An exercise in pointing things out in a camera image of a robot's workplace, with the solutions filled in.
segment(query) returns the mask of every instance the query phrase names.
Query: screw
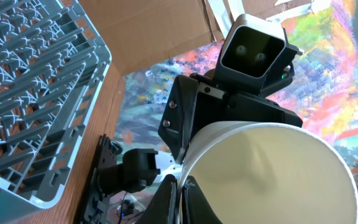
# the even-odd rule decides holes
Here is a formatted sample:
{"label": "screw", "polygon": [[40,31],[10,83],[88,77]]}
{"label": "screw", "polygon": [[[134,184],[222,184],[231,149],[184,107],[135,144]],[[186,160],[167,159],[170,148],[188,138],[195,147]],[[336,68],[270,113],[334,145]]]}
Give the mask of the screw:
{"label": "screw", "polygon": [[169,121],[167,121],[167,120],[163,120],[162,121],[162,126],[164,126],[164,127],[169,127],[171,125],[171,122],[169,122]]}
{"label": "screw", "polygon": [[299,56],[302,56],[304,52],[305,52],[305,50],[299,49],[299,51],[296,54]]}
{"label": "screw", "polygon": [[263,53],[259,53],[255,56],[255,61],[256,62],[263,62],[266,58],[266,55]]}
{"label": "screw", "polygon": [[284,72],[289,72],[291,70],[291,65],[284,68]]}
{"label": "screw", "polygon": [[243,57],[245,55],[247,55],[247,48],[243,45],[240,45],[236,48],[236,55],[238,57]]}
{"label": "screw", "polygon": [[173,100],[171,100],[171,101],[169,102],[169,107],[171,107],[172,109],[174,109],[174,108],[177,107],[177,104],[176,104]]}

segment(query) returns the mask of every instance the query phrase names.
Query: camera lens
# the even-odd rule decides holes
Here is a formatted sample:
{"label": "camera lens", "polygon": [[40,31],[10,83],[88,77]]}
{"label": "camera lens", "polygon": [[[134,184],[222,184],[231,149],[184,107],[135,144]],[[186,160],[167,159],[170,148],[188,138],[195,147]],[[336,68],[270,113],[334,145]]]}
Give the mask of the camera lens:
{"label": "camera lens", "polygon": [[263,54],[263,53],[259,53],[255,56],[255,62],[256,63],[260,63],[260,62],[263,62],[266,58],[266,55]]}
{"label": "camera lens", "polygon": [[247,48],[243,45],[240,45],[236,48],[236,55],[238,57],[243,57],[247,54]]}

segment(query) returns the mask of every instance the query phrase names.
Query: painted canvas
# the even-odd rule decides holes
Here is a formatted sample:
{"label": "painted canvas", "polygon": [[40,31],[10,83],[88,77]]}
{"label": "painted canvas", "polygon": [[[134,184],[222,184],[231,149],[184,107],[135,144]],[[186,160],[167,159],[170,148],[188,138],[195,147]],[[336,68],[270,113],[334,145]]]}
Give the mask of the painted canvas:
{"label": "painted canvas", "polygon": [[[351,167],[358,189],[358,1],[334,0],[330,8],[287,19],[282,26],[289,42],[305,54],[294,61],[294,82],[269,99],[296,112],[303,128],[335,147]],[[173,79],[214,68],[221,46],[212,43],[126,76],[114,137],[125,151],[168,150],[157,128]],[[135,196],[147,205],[156,188]]]}

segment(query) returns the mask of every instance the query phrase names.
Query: dish rack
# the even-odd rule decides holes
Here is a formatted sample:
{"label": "dish rack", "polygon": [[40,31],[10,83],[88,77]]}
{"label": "dish rack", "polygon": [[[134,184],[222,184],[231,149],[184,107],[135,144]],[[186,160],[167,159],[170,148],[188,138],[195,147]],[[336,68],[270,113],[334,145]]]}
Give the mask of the dish rack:
{"label": "dish rack", "polygon": [[0,223],[59,201],[111,59],[78,1],[0,0]]}

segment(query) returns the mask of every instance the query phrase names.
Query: white paper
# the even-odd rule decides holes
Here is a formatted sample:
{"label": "white paper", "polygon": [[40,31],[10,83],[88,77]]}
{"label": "white paper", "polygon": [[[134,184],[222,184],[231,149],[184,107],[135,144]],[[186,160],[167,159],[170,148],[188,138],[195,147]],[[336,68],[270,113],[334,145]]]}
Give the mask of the white paper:
{"label": "white paper", "polygon": [[311,12],[317,13],[324,9],[327,9],[331,6],[331,0],[312,0],[310,4],[305,4],[303,6],[298,6],[296,8],[284,11],[277,15],[267,18],[267,21],[272,22],[283,22],[285,19],[289,19],[296,16],[302,16],[305,14],[309,14]]}
{"label": "white paper", "polygon": [[278,1],[276,2],[276,4],[274,4],[274,6],[277,6],[277,5],[279,5],[279,4],[283,4],[283,3],[286,3],[286,2],[289,2],[289,1],[292,1],[292,0],[278,0]]}
{"label": "white paper", "polygon": [[216,22],[218,23],[223,37],[226,39],[232,24],[223,0],[208,0],[208,2],[214,12]]}
{"label": "white paper", "polygon": [[295,7],[293,9],[287,10],[287,11],[283,11],[282,13],[279,13],[277,15],[274,15],[272,17],[266,18],[267,21],[271,21],[271,22],[283,22],[286,19],[292,18],[292,17],[296,17],[296,16],[301,16],[301,15],[305,15],[311,12],[311,3],[310,4],[305,4],[303,6],[298,6]]}
{"label": "white paper", "polygon": [[331,0],[312,0],[311,1],[311,10],[313,13],[317,13],[324,9],[327,9],[331,6]]}
{"label": "white paper", "polygon": [[241,0],[227,0],[229,3],[231,15],[233,17],[233,21],[236,21],[236,19],[241,15],[245,14],[244,6],[242,5]]}

